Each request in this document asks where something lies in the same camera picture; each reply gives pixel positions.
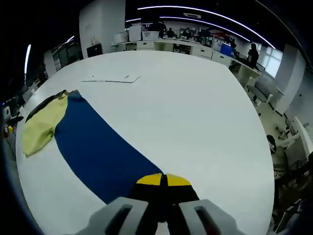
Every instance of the workstation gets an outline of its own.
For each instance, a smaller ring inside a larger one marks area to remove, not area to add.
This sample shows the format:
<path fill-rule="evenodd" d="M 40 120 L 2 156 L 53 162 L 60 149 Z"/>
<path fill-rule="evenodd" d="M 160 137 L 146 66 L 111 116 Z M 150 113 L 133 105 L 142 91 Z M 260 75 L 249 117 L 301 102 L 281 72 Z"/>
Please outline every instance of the workstation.
<path fill-rule="evenodd" d="M 48 235 L 206 235 L 203 212 L 225 235 L 287 230 L 304 199 L 285 189 L 301 192 L 313 152 L 299 49 L 210 8 L 125 4 L 81 6 L 79 32 L 42 54 L 45 80 L 4 103 L 30 221 Z"/>

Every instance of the white table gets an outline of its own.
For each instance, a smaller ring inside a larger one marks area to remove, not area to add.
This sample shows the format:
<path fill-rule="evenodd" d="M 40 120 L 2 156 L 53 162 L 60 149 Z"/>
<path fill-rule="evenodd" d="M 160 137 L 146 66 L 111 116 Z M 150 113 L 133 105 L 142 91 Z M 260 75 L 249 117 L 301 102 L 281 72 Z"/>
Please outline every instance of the white table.
<path fill-rule="evenodd" d="M 132 84 L 80 82 L 126 74 L 141 77 Z M 163 51 L 92 57 L 47 80 L 26 104 L 25 117 L 64 89 L 78 89 L 134 148 L 163 172 L 189 180 L 200 199 L 233 216 L 242 232 L 266 233 L 274 198 L 268 142 L 252 103 L 226 66 Z M 74 175 L 55 139 L 25 157 L 24 120 L 16 152 L 26 201 L 45 234 L 75 233 L 105 204 Z"/>

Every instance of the blue cloth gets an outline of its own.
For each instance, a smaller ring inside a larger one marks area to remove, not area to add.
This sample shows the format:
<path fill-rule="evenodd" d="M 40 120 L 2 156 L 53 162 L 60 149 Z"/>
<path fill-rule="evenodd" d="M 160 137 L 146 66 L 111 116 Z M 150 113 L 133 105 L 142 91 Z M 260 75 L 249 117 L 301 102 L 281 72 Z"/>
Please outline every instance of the blue cloth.
<path fill-rule="evenodd" d="M 140 178 L 162 172 L 120 137 L 79 92 L 68 96 L 55 139 L 75 175 L 106 204 L 127 197 Z"/>

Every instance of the laboratory room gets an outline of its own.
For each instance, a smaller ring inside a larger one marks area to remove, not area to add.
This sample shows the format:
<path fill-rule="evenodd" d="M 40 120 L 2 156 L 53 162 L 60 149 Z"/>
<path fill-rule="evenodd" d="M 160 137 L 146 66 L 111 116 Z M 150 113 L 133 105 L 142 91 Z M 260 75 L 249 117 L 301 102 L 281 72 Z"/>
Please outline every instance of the laboratory room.
<path fill-rule="evenodd" d="M 0 82 L 4 226 L 45 235 L 308 234 L 308 4 L 12 5 L 23 20 L 8 23 Z"/>

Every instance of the white cabinet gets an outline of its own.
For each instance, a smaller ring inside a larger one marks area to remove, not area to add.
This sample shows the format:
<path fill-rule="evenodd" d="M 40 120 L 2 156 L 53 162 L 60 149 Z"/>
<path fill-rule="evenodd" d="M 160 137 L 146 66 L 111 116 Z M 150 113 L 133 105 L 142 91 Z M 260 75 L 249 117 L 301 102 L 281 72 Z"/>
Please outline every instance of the white cabinet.
<path fill-rule="evenodd" d="M 137 50 L 153 50 L 155 48 L 154 42 L 137 42 Z"/>
<path fill-rule="evenodd" d="M 212 61 L 226 65 L 227 68 L 230 66 L 231 60 L 231 57 L 223 55 L 216 51 L 212 55 Z"/>
<path fill-rule="evenodd" d="M 199 47 L 192 47 L 190 54 L 210 60 L 212 58 L 213 51 L 209 49 L 201 49 Z"/>

